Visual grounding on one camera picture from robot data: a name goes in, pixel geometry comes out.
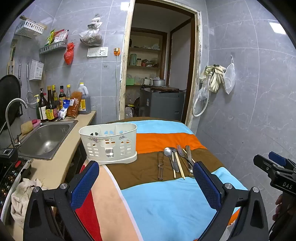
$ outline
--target sponge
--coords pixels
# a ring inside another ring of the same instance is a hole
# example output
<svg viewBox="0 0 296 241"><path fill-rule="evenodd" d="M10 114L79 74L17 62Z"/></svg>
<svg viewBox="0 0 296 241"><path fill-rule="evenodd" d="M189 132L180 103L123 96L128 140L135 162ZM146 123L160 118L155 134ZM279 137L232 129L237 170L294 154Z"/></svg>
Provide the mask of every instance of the sponge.
<svg viewBox="0 0 296 241"><path fill-rule="evenodd" d="M23 135L29 133L30 131L33 130L33 124L32 124L32 121L30 120L30 121L27 121L27 122L23 123L23 124L20 126L20 129L21 129Z"/></svg>

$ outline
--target white plastic basket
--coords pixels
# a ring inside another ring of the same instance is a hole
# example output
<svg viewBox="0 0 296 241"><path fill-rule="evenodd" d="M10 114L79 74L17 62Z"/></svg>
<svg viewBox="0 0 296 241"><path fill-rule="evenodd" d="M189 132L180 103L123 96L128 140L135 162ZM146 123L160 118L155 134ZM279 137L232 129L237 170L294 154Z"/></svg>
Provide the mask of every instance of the white plastic basket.
<svg viewBox="0 0 296 241"><path fill-rule="evenodd" d="M34 38L43 33L44 27L41 25L34 23L33 21L26 19L21 21L16 29L15 34L26 36L29 38Z"/></svg>
<svg viewBox="0 0 296 241"><path fill-rule="evenodd" d="M137 159L137 125L111 123L85 126L79 130L87 159L99 165L131 163Z"/></svg>
<svg viewBox="0 0 296 241"><path fill-rule="evenodd" d="M44 64L32 59L29 80L41 80Z"/></svg>

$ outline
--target kitchen utensil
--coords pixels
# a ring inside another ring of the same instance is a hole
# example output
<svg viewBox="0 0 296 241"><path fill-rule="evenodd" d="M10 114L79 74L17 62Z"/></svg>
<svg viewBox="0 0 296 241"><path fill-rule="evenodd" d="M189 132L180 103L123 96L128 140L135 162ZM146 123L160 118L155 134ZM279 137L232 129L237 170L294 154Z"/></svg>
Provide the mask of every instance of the kitchen utensil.
<svg viewBox="0 0 296 241"><path fill-rule="evenodd" d="M27 64L27 104L31 109L37 109L37 99L33 93L29 92L29 63Z"/></svg>
<svg viewBox="0 0 296 241"><path fill-rule="evenodd" d="M179 170L180 170L180 173L181 173L181 177L185 180L185 175L184 175L181 163L180 163L179 156L177 154L177 149L174 148L174 147L170 147L170 149L173 151L173 154L175 154L175 156L176 156L176 160L177 160L177 164L178 164L178 167L179 167Z"/></svg>
<svg viewBox="0 0 296 241"><path fill-rule="evenodd" d="M174 178L176 178L176 171L175 171L175 168L174 168L175 164L174 164L174 160L173 160L173 158L174 158L173 157L173 152L169 147L166 147L163 152L164 152L164 155L170 159L170 162L172 164L172 168L173 168L173 171L174 171Z"/></svg>
<svg viewBox="0 0 296 241"><path fill-rule="evenodd" d="M178 149L179 155L181 157L185 158L188 161L188 171L189 171L189 173L193 174L192 168L193 168L194 163L192 162L192 160L188 159L187 156L183 153L183 150L182 150L180 145L177 145L177 149Z"/></svg>
<svg viewBox="0 0 296 241"><path fill-rule="evenodd" d="M185 151L183 148L182 150L187 154L187 151ZM191 160L193 161L193 163L195 163L195 160L193 160L193 158L191 158Z"/></svg>
<svg viewBox="0 0 296 241"><path fill-rule="evenodd" d="M192 159L192 156L191 156L191 150L190 150L190 146L185 146L186 148L186 152L187 152L187 157L188 157L188 160L191 160Z"/></svg>
<svg viewBox="0 0 296 241"><path fill-rule="evenodd" d="M158 152L158 180L163 180L163 151Z"/></svg>
<svg viewBox="0 0 296 241"><path fill-rule="evenodd" d="M22 64L20 63L20 64L19 64L19 83L20 83L20 86L22 86L22 80L21 80L21 78L20 78L21 70L22 70Z"/></svg>
<svg viewBox="0 0 296 241"><path fill-rule="evenodd" d="M5 75L2 79L0 79L0 126L3 126L3 124L6 122L5 110L8 103L15 98L20 98L20 83L14 75ZM8 119L10 125L12 125L15 118L17 117L19 106L19 103L13 103L13 105L11 105L8 110Z"/></svg>
<svg viewBox="0 0 296 241"><path fill-rule="evenodd" d="M152 80L152 86L163 87L165 86L165 80Z"/></svg>

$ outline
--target knife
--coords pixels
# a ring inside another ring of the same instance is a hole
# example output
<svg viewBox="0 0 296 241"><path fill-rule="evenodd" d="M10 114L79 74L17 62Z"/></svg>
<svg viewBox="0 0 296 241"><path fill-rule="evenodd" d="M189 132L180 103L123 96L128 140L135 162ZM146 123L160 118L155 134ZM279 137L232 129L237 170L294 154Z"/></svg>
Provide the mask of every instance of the knife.
<svg viewBox="0 0 296 241"><path fill-rule="evenodd" d="M175 172L180 172L179 170L179 167L178 167L178 163L177 163L177 159L176 157L174 156L175 152L173 152L172 154L172 158L170 158L170 162L172 163L172 166L173 166L173 169L175 170Z"/></svg>
<svg viewBox="0 0 296 241"><path fill-rule="evenodd" d="M190 146L186 146L186 152L187 152L187 160L190 163L191 169L192 169L194 163L192 161Z"/></svg>

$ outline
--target plastic jug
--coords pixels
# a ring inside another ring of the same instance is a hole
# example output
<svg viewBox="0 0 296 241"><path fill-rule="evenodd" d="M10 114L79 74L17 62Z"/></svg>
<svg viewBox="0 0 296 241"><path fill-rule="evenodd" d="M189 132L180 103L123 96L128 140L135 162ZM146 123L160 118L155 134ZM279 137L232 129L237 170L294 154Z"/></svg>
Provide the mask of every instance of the plastic jug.
<svg viewBox="0 0 296 241"><path fill-rule="evenodd" d="M91 112L91 97L89 95L87 87L84 86L83 82L80 83L78 91L82 92L78 114L89 114Z"/></svg>

